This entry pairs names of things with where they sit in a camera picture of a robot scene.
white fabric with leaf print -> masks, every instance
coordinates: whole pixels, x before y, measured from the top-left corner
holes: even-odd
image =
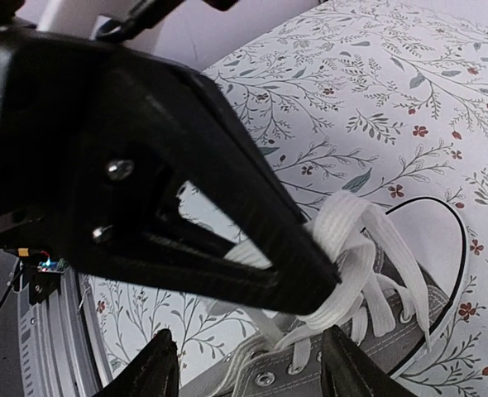
[[[488,396],[488,29],[417,7],[330,0],[206,71],[308,218],[339,189],[390,208],[419,195],[460,210],[471,234],[462,305],[399,381],[419,395]],[[240,241],[200,193],[182,212]],[[254,328],[198,297],[92,279],[117,375],[171,329],[187,383]]]

white shoelace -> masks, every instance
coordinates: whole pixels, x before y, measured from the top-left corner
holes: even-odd
[[[428,287],[413,254],[379,206],[352,193],[337,192],[325,201],[316,219],[305,227],[331,261],[338,262],[342,283],[316,312],[298,316],[304,325],[286,335],[262,310],[241,308],[255,322],[270,349],[283,350],[294,345],[292,367],[303,368],[309,361],[311,337],[333,325],[342,326],[352,321],[351,339],[360,344],[366,336],[368,313],[373,333],[383,337],[395,329],[395,317],[386,297],[396,291],[403,306],[400,321],[408,322],[415,314],[430,350]],[[363,228],[387,254],[405,287],[373,271],[376,246],[361,234]],[[226,258],[260,269],[271,266],[250,241],[235,246]],[[235,308],[234,304],[208,301],[211,314],[227,313]]]

red flower print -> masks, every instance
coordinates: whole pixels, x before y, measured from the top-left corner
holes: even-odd
[[[420,136],[421,138],[424,138],[426,134],[428,134],[428,130],[425,126],[415,126],[415,129],[413,131],[414,136]]]
[[[401,184],[397,184],[396,187],[390,186],[387,188],[391,192],[391,197],[393,199],[397,197],[404,197],[404,193],[402,193],[400,190],[403,189],[403,186]]]
[[[480,246],[477,239],[472,240],[472,245],[470,246],[470,251],[474,252],[474,254],[479,255],[481,251],[485,249],[484,246]]]
[[[462,160],[461,151],[452,151],[451,153],[454,160]]]
[[[99,314],[103,314],[104,309],[106,308],[106,304],[102,300],[99,300],[97,302],[97,312]]]
[[[481,374],[483,376],[488,376],[488,366],[486,366],[485,368],[483,368],[483,371],[481,371]]]
[[[301,175],[311,175],[312,174],[313,167],[309,165],[308,167],[306,165],[303,165],[303,168],[301,168]]]
[[[473,308],[472,307],[472,304],[470,302],[468,302],[466,304],[462,304],[461,306],[459,306],[459,315],[467,323],[468,323],[468,319],[471,316],[475,316],[476,315],[476,311],[477,311],[476,308]]]

metal eyelet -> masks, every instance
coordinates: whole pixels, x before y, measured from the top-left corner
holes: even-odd
[[[301,371],[304,369],[303,366],[296,366],[295,368],[290,364],[288,368],[286,368],[286,373],[288,375],[297,375],[300,374]]]
[[[400,312],[399,321],[400,321],[401,324],[407,324],[407,323],[409,323],[412,318],[413,318],[413,316],[410,316],[409,318],[404,318],[404,310],[402,310]]]
[[[250,360],[253,360],[254,358],[257,358],[258,356],[262,356],[263,354],[266,354],[268,351],[264,349],[256,350],[254,352],[251,352],[250,354]]]
[[[262,372],[255,378],[255,383],[259,387],[266,387],[275,382],[275,374],[273,372]]]

black cable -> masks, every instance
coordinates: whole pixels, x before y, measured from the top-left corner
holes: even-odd
[[[12,278],[12,281],[11,283],[9,284],[9,286],[7,287],[7,290],[5,291],[5,294],[3,294],[2,296],[2,300],[0,300],[0,310],[1,308],[3,307],[3,305],[5,304],[5,301],[7,300],[7,297],[9,296],[9,294],[11,293],[11,289],[12,287],[14,286],[14,283],[16,283],[18,281],[18,279],[20,278],[20,276],[22,275],[23,273],[23,267],[21,267],[17,272],[16,274],[14,275],[14,277]]]

